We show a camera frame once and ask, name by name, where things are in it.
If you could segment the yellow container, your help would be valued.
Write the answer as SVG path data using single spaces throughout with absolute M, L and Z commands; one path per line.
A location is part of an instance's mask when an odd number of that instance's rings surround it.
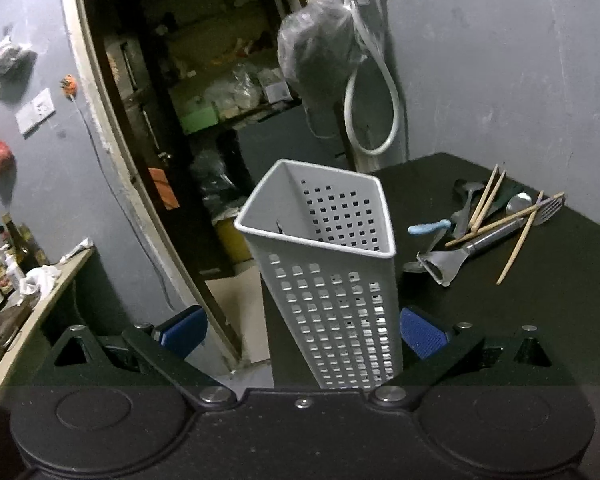
M 251 252 L 245 237 L 234 226 L 235 218 L 223 218 L 215 222 L 215 231 L 234 264 L 243 263 L 252 259 Z

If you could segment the dark glass bottle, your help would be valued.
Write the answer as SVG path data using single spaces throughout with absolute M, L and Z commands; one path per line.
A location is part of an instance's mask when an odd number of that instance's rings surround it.
M 2 220 L 10 239 L 12 240 L 12 247 L 15 249 L 16 259 L 18 266 L 23 270 L 24 273 L 38 266 L 38 260 L 36 260 L 34 253 L 28 242 L 23 238 L 22 234 L 12 221 L 12 217 L 8 212 L 2 215 Z

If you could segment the wooden chopstick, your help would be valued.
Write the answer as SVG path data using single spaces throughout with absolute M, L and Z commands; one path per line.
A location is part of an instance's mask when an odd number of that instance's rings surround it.
M 542 202 L 544 195 L 545 195 L 544 191 L 539 192 L 539 195 L 536 198 L 536 202 L 535 202 L 536 206 L 538 206 L 539 203 Z M 512 253 L 509 256 L 509 258 L 506 262 L 506 265 L 504 266 L 504 269 L 502 270 L 500 276 L 498 277 L 498 280 L 496 281 L 496 284 L 498 286 L 500 286 L 504 282 L 508 272 L 510 271 L 515 260 L 517 259 L 518 255 L 521 251 L 522 245 L 524 244 L 524 241 L 526 240 L 526 238 L 529 234 L 529 231 L 531 230 L 533 221 L 535 220 L 535 217 L 538 214 L 538 212 L 539 212 L 539 209 L 537 209 L 537 210 L 533 211 L 531 214 L 529 214 L 529 217 L 526 221 L 526 224 L 524 225 L 524 228 L 522 229 L 520 237 L 518 237 L 517 243 L 516 243 Z
M 452 247 L 452 246 L 455 246 L 460 243 L 468 242 L 468 240 L 472 240 L 473 238 L 475 238 L 481 234 L 490 232 L 490 231 L 494 230 L 495 228 L 498 228 L 499 226 L 504 226 L 504 224 L 506 224 L 509 221 L 513 221 L 514 219 L 517 219 L 517 218 L 527 217 L 529 214 L 532 214 L 532 212 L 535 212 L 535 211 L 541 209 L 542 207 L 548 205 L 551 202 L 554 202 L 555 200 L 561 200 L 565 196 L 566 196 L 566 192 L 562 191 L 562 192 L 556 193 L 553 196 L 544 198 L 544 200 L 542 200 L 542 202 L 539 202 L 539 203 L 537 203 L 533 206 L 530 206 L 526 209 L 523 209 L 521 211 L 517 211 L 514 214 L 510 214 L 509 216 L 507 216 L 501 220 L 492 222 L 490 224 L 487 224 L 486 226 L 482 226 L 476 232 L 471 232 L 471 233 L 459 238 L 458 240 L 451 240 L 450 242 L 445 243 L 444 247 Z
M 472 216 L 471 216 L 471 218 L 469 220 L 468 226 L 469 226 L 469 229 L 471 231 L 475 231 L 475 229 L 478 229 L 478 228 L 475 227 L 475 225 L 477 224 L 477 221 L 478 221 L 478 219 L 480 217 L 481 211 L 483 210 L 483 206 L 486 203 L 486 199 L 490 195 L 492 185 L 493 185 L 493 183 L 495 181 L 495 178 L 497 176 L 498 176 L 498 165 L 495 165 L 494 168 L 493 168 L 493 170 L 492 170 L 492 172 L 491 172 L 491 175 L 490 175 L 490 178 L 489 178 L 488 182 L 486 182 L 486 186 L 482 190 L 482 194 L 481 194 L 481 196 L 480 196 L 480 198 L 478 200 L 478 204 L 477 204 L 477 206 L 475 208 L 475 211 L 474 211 L 474 213 L 472 214 Z
M 486 214 L 488 213 L 492 203 L 495 200 L 495 196 L 498 195 L 498 190 L 500 189 L 504 179 L 506 176 L 506 170 L 503 170 L 502 173 L 500 174 L 500 177 L 498 178 L 498 182 L 496 182 L 493 185 L 493 188 L 491 188 L 491 193 L 488 196 L 488 198 L 486 199 L 486 201 L 484 202 L 484 204 L 482 205 L 479 214 L 477 216 L 477 219 L 475 220 L 474 223 L 471 223 L 471 233 L 475 233 L 478 231 L 478 229 L 481 226 L 481 223 L 483 222 L 484 218 L 486 218 Z

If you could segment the wooden side shelf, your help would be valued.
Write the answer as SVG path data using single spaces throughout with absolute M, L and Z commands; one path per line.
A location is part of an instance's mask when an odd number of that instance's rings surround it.
M 0 350 L 4 353 L 0 359 L 0 405 L 3 400 L 5 388 L 9 384 L 12 374 L 15 373 L 16 365 L 22 355 L 24 346 L 36 333 L 42 322 L 53 310 L 58 299 L 65 290 L 72 284 L 80 270 L 85 266 L 88 259 L 91 258 L 95 249 L 93 247 L 78 252 L 65 263 L 58 263 L 60 271 L 59 278 L 50 291 L 50 294 L 40 299 L 23 317 L 23 322 L 18 326 L 18 330 L 12 336 L 9 336 L 4 344 L 0 345 Z

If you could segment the white crumpled cloth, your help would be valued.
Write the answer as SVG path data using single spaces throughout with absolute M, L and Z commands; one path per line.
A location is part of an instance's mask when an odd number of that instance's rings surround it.
M 19 282 L 21 297 L 45 299 L 55 288 L 61 270 L 57 266 L 38 266 L 30 270 Z

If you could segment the metal spoon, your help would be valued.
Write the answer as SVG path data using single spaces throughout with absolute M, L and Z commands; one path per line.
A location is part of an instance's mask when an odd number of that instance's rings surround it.
M 532 199 L 526 192 L 519 192 L 514 195 L 506 204 L 505 212 L 508 216 L 515 212 L 522 211 L 532 205 Z

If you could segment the blue handled utensil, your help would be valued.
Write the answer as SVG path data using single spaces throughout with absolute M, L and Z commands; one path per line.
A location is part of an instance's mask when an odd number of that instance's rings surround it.
M 421 236 L 439 230 L 447 230 L 450 226 L 452 226 L 452 222 L 449 219 L 441 219 L 436 222 L 413 224 L 408 227 L 407 232 L 414 236 Z

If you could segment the grey perforated utensil basket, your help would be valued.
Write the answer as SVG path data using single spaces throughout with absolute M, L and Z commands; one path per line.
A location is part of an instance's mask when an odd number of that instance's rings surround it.
M 396 242 L 377 178 L 279 159 L 234 226 L 321 388 L 370 391 L 401 373 Z

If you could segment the grey bag on wall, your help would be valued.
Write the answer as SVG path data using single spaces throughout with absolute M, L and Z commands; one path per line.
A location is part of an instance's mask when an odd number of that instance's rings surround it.
M 12 36 L 6 34 L 0 41 L 0 84 L 22 78 L 35 57 L 34 51 L 16 44 L 12 41 Z

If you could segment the metal fork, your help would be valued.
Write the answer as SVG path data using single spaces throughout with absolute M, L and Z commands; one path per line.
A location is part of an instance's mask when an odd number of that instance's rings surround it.
M 527 221 L 528 226 L 540 226 L 541 224 L 547 222 L 562 209 L 564 203 L 564 196 L 547 200 L 545 204 L 539 206 L 536 211 L 533 211 L 532 214 L 530 214 Z

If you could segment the metal vegetable peeler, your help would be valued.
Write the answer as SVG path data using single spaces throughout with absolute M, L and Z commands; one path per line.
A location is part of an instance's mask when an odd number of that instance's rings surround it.
M 449 287 L 456 278 L 463 263 L 475 252 L 483 250 L 495 242 L 502 240 L 513 232 L 522 228 L 526 223 L 525 218 L 509 221 L 504 226 L 482 234 L 465 243 L 461 248 L 447 250 L 446 252 L 425 252 L 417 254 L 416 259 L 425 271 L 441 286 Z

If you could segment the white door frame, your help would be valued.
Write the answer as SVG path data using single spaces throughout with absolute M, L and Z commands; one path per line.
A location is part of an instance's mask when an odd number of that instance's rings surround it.
M 140 241 L 145 256 L 154 268 L 163 292 L 173 290 L 183 304 L 198 301 L 206 310 L 214 331 L 216 344 L 234 368 L 242 359 L 242 342 L 230 326 L 224 312 L 215 301 L 207 285 L 193 278 L 169 240 L 154 205 L 154 199 L 142 181 L 132 152 L 126 142 L 114 103 L 106 88 L 105 73 L 99 64 L 84 0 L 61 0 L 67 34 L 78 71 L 78 87 L 87 102 L 91 121 L 97 132 L 97 147 L 104 151 L 122 198 L 122 210 L 130 216 L 134 234 Z

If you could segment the white wall socket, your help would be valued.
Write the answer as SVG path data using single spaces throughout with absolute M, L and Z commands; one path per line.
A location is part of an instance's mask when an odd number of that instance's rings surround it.
M 45 88 L 34 99 L 24 104 L 16 113 L 19 132 L 23 136 L 26 136 L 55 112 L 55 105 L 50 89 Z

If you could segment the orange wall hook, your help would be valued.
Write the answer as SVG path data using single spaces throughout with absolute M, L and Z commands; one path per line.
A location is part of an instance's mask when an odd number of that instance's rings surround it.
M 67 99 L 74 99 L 78 94 L 78 82 L 76 81 L 76 77 L 67 74 L 61 79 L 60 88 Z

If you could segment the green box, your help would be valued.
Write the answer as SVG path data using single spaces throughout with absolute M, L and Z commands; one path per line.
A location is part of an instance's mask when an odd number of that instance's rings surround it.
M 215 126 L 219 122 L 218 113 L 212 105 L 197 107 L 180 117 L 180 123 L 185 134 Z

